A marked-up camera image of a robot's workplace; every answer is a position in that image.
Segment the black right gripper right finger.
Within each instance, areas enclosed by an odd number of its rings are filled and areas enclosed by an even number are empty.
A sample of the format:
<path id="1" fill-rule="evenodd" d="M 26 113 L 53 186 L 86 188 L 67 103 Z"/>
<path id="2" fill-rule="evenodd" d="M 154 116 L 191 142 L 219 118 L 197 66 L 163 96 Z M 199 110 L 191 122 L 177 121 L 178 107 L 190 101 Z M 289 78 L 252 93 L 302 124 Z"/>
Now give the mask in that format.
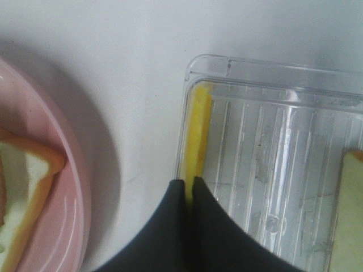
<path id="1" fill-rule="evenodd" d="M 263 248 L 223 210 L 205 181 L 193 183 L 195 271 L 300 271 Z"/>

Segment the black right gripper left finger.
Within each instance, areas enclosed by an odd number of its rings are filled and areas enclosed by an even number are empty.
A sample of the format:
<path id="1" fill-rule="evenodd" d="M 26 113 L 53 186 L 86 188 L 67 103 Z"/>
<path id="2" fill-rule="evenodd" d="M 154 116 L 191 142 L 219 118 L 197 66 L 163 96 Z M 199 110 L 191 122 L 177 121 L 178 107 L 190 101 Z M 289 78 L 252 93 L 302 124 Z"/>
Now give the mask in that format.
<path id="1" fill-rule="evenodd" d="M 142 230 L 97 271 L 187 271 L 183 180 L 170 181 Z"/>

